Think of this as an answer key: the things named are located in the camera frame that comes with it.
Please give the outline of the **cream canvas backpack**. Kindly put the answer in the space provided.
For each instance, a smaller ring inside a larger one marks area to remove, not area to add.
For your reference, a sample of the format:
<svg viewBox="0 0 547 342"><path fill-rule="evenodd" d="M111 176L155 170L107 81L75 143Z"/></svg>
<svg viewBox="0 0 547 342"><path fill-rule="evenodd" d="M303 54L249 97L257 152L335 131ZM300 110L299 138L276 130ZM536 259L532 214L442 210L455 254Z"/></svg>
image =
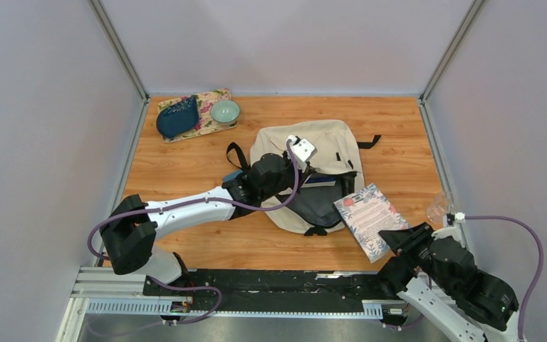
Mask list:
<svg viewBox="0 0 547 342"><path fill-rule="evenodd" d="M310 160L314 174L342 175L342 178L332 187L301 187L287 206L267 211L266 215L277 227L305 236L325 236L342 230L345 225L334 202L364 188L360 150L372 148L380 136L358 142L342 120L312 120L262 128L249 151L250 164L257 163L267 153L282 154L289 135L306 138L317 148Z"/></svg>

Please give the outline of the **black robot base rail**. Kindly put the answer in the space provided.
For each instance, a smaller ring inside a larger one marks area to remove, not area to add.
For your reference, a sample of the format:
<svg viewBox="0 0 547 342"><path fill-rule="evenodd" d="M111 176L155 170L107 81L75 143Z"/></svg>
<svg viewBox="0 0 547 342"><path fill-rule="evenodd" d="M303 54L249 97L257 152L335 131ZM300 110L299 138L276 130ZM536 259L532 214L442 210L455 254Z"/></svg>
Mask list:
<svg viewBox="0 0 547 342"><path fill-rule="evenodd" d="M195 269L173 282L174 289L145 279L145 296L181 296L192 310L208 310L222 292L220 311L346 314L363 310L364 301L397 303L373 272Z"/></svg>

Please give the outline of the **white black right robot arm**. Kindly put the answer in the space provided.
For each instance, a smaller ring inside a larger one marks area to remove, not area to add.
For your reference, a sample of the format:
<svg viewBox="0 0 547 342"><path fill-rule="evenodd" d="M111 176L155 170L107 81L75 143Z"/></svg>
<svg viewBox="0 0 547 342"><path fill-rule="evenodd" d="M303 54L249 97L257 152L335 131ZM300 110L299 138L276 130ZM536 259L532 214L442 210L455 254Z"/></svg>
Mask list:
<svg viewBox="0 0 547 342"><path fill-rule="evenodd" d="M428 223L378 234L394 254L377 274L384 297L406 301L451 341L519 340L514 290L454 237Z"/></svg>

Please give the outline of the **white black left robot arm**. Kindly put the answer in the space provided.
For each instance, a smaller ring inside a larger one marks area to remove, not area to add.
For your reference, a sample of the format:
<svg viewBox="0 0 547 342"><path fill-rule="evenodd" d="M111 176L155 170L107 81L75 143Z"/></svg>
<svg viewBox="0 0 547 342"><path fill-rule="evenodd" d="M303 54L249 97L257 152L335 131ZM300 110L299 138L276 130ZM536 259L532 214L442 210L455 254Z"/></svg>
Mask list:
<svg viewBox="0 0 547 342"><path fill-rule="evenodd" d="M130 195L97 231L115 274L155 275L169 294L179 296L188 289L189 276L176 254L157 250L158 239L200 224L262 212L265 200L290 189L283 201L288 204L310 171L308 157L267 153L247 171L208 192L162 202L144 202L139 195Z"/></svg>

